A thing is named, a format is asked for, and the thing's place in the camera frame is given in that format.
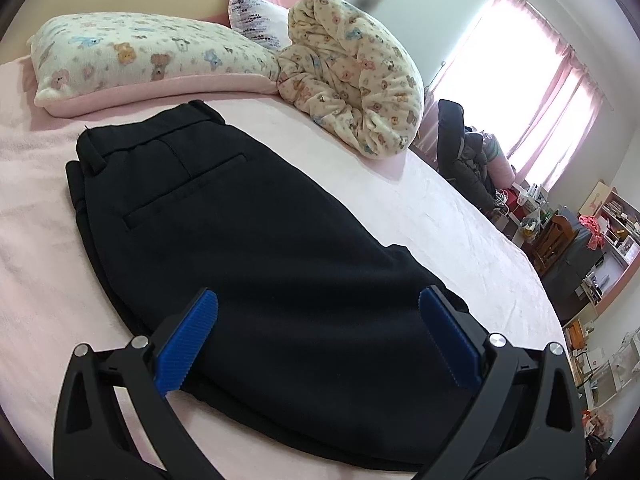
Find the bear print blanket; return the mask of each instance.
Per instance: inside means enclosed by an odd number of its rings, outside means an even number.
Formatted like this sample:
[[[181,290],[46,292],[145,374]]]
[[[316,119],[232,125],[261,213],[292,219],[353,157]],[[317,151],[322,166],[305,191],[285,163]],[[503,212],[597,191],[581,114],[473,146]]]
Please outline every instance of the bear print blanket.
[[[380,22],[344,0],[301,0],[289,11],[289,36],[293,44],[278,55],[284,100],[370,158],[411,144],[422,79]]]

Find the belt loop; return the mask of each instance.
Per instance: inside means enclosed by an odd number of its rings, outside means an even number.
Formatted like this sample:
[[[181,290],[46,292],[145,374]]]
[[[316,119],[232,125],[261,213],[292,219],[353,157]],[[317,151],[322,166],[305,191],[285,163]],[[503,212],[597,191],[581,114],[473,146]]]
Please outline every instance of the belt loop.
[[[80,137],[78,137],[76,153],[78,153],[80,160],[84,160],[89,164],[94,174],[100,173],[107,167],[107,162],[102,158],[100,153],[98,153],[89,138],[89,130],[85,130],[80,134]]]
[[[222,115],[220,115],[217,111],[211,108],[209,105],[204,104],[200,99],[194,99],[193,101],[189,101],[189,104],[196,108],[196,110],[201,111],[204,114],[207,114],[211,117],[214,122],[218,124],[225,124],[225,119]]]

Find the red object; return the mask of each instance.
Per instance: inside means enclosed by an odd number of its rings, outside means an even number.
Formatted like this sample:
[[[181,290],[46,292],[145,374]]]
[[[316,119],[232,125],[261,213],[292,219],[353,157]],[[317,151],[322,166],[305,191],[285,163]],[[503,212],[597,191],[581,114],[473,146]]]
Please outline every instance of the red object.
[[[518,206],[518,196],[511,189],[505,189],[505,191],[507,192],[507,207],[509,211],[513,212]]]
[[[589,231],[591,231],[591,239],[589,240],[587,247],[592,251],[595,251],[598,247],[602,249],[604,247],[604,236],[600,232],[600,224],[598,224],[598,219],[595,216],[581,215],[578,220]]]
[[[517,206],[516,209],[513,210],[513,215],[518,220],[522,220],[527,215],[527,212],[524,211],[524,208],[521,205],[519,205],[519,206]]]

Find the plastic bag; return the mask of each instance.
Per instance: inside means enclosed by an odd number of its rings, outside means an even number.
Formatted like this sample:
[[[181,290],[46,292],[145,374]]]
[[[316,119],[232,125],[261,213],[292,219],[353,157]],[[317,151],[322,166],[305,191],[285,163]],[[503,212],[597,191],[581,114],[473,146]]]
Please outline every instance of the plastic bag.
[[[532,241],[540,232],[540,208],[535,209],[520,222],[520,232],[527,242]]]

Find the window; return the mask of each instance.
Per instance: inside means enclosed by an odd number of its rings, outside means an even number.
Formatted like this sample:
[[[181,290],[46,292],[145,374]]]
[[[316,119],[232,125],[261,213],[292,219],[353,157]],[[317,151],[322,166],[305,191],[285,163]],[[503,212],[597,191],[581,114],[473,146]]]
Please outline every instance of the window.
[[[435,106],[439,99],[459,102],[466,125],[496,135],[518,180],[546,189],[562,174],[602,102],[571,46],[525,0],[486,6],[431,92]],[[418,141],[419,150],[426,140]]]

